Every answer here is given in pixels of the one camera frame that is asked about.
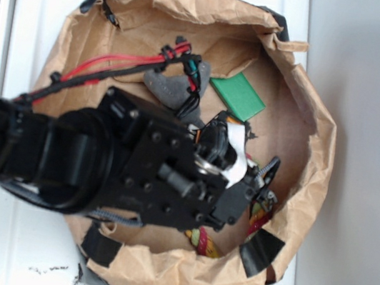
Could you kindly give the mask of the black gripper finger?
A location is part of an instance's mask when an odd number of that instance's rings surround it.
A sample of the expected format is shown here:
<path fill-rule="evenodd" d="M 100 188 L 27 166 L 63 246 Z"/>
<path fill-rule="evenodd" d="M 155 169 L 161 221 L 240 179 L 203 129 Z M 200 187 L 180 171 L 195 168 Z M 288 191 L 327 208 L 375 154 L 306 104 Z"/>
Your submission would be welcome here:
<path fill-rule="evenodd" d="M 271 189 L 262 189 L 258 196 L 256 196 L 255 202 L 257 202 L 266 213 L 269 213 L 273 209 L 274 204 L 277 203 L 277 197 Z"/>
<path fill-rule="evenodd" d="M 274 156 L 273 159 L 263 168 L 259 169 L 255 181 L 259 187 L 269 186 L 274 180 L 277 171 L 279 170 L 281 159 Z"/>

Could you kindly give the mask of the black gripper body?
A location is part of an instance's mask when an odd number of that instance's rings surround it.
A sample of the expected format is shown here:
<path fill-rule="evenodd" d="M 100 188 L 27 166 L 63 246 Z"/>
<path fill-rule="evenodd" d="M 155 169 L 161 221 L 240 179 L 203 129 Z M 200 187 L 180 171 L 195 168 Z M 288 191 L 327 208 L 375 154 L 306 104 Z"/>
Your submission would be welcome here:
<path fill-rule="evenodd" d="M 119 208 L 178 230 L 235 224 L 259 186 L 246 156 L 248 132 L 226 111 L 198 130 L 152 119 L 124 167 Z"/>

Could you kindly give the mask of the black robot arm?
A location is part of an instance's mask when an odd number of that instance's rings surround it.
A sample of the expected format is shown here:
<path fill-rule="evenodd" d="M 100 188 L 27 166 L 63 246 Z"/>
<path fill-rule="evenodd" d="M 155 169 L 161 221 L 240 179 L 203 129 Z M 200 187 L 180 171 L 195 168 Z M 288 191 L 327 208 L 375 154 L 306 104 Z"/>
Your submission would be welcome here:
<path fill-rule="evenodd" d="M 221 230 L 244 209 L 270 211 L 280 161 L 248 158 L 249 126 L 226 112 L 195 129 L 110 88 L 95 109 L 58 117 L 0 99 L 0 186 L 63 214 L 129 226 Z"/>

